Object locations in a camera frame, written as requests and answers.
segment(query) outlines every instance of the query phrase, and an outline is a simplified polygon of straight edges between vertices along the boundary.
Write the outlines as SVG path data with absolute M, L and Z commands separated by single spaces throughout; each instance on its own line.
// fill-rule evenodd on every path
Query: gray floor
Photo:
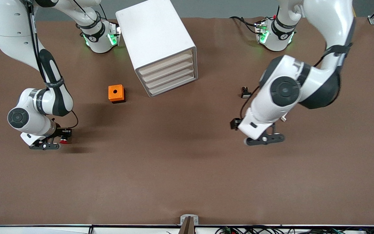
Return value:
M 140 3 L 144 0 L 103 0 L 102 6 L 108 18 L 115 18 L 115 12 Z M 278 4 L 274 0 L 172 0 L 181 17 L 228 18 L 243 16 L 270 16 L 276 13 Z M 374 12 L 374 0 L 353 0 L 357 16 L 368 16 Z M 36 14 L 37 20 L 71 20 L 67 15 L 55 9 L 41 8 Z

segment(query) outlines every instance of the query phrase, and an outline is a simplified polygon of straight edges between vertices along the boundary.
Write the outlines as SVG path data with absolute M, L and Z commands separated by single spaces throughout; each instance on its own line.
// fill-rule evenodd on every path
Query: orange cube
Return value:
M 125 89 L 121 84 L 111 85 L 108 89 L 109 100 L 115 103 L 126 102 Z

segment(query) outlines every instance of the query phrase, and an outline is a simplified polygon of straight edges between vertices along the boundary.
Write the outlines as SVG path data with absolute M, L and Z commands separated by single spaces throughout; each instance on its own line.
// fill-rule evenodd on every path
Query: brown table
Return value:
M 303 19 L 292 44 L 270 52 L 232 19 L 183 22 L 199 80 L 154 98 L 124 46 L 95 54 L 74 22 L 38 23 L 80 120 L 58 151 L 29 150 L 6 122 L 22 90 L 44 86 L 0 51 L 0 224 L 172 224 L 194 213 L 202 224 L 374 225 L 374 26 L 357 19 L 333 105 L 298 105 L 278 123 L 285 142 L 247 147 L 229 128 L 240 88 L 276 56 L 314 64 L 324 40 Z M 108 101 L 114 84 L 128 102 Z

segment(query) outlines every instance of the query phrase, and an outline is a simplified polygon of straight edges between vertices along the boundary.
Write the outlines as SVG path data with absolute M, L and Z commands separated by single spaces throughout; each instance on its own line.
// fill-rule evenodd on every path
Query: black connector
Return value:
M 230 129 L 234 129 L 235 131 L 238 130 L 239 124 L 242 122 L 242 119 L 234 118 L 230 121 Z
M 250 98 L 252 95 L 251 92 L 249 92 L 248 87 L 244 86 L 242 87 L 242 94 L 240 95 L 241 98 Z

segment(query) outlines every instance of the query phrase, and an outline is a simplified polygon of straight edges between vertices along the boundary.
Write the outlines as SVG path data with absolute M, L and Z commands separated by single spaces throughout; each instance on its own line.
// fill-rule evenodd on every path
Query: green light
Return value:
M 89 46 L 89 43 L 87 42 L 86 36 L 83 34 L 83 38 L 86 41 L 86 45 Z
M 112 44 L 113 46 L 116 45 L 116 39 L 114 35 L 108 34 L 108 38 L 110 40 L 110 44 Z
M 291 36 L 290 36 L 290 40 L 288 41 L 288 44 L 291 43 L 291 41 L 292 41 L 292 36 L 294 36 L 294 33 L 291 34 Z
M 265 33 L 261 36 L 261 43 L 262 44 L 265 44 L 266 38 L 268 37 L 268 35 L 269 35 L 269 31 L 266 30 Z

